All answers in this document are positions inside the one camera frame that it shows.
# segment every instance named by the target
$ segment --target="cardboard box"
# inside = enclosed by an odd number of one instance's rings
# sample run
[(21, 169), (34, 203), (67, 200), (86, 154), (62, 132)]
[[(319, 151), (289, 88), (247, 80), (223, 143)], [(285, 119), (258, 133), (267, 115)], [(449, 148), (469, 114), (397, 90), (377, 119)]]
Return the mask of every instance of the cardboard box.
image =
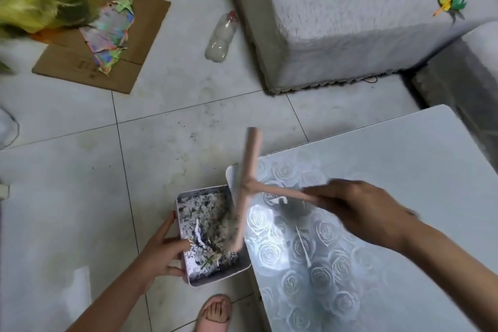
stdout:
[(128, 48), (109, 75), (99, 71), (79, 29), (70, 29), (54, 37), (33, 72), (130, 93), (170, 6), (171, 2), (165, 0), (133, 0), (134, 22), (128, 31)]

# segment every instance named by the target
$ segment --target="wrist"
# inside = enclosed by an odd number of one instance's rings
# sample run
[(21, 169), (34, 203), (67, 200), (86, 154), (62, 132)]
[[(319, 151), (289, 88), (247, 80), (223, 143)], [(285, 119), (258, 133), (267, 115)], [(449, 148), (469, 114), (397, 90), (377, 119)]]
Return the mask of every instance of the wrist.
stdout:
[(149, 265), (142, 260), (140, 255), (133, 260), (131, 265), (128, 267), (128, 271), (133, 274), (133, 276), (141, 283), (147, 284), (155, 276), (152, 274)]
[(417, 261), (423, 256), (427, 247), (437, 244), (441, 237), (444, 237), (442, 232), (418, 220), (406, 229), (399, 253), (412, 261)]

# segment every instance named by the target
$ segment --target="crumpled paper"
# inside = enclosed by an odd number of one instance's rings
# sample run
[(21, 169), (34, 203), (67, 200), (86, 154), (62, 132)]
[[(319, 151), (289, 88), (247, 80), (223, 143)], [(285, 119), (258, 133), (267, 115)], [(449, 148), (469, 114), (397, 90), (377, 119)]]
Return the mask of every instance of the crumpled paper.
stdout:
[(127, 48), (128, 29), (134, 21), (132, 0), (115, 0), (100, 9), (99, 17), (80, 28), (99, 71), (109, 75)]

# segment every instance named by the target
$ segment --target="white fabric cover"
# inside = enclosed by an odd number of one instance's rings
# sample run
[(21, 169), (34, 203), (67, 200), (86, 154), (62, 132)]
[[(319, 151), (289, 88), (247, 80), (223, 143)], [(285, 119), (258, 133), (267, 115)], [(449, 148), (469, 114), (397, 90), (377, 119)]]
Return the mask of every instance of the white fabric cover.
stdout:
[(238, 0), (270, 91), (361, 79), (416, 65), (498, 20), (498, 0), (468, 0), (465, 20), (437, 0)]

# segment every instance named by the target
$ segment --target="foot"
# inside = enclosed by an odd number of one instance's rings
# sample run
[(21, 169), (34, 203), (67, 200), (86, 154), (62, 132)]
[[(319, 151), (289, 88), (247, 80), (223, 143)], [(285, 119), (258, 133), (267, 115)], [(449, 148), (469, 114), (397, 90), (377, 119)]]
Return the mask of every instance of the foot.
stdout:
[(211, 322), (226, 323), (230, 319), (227, 301), (223, 299), (221, 302), (212, 303), (202, 312), (201, 317)]
[(232, 301), (226, 295), (214, 295), (202, 306), (195, 332), (227, 332), (232, 316)]

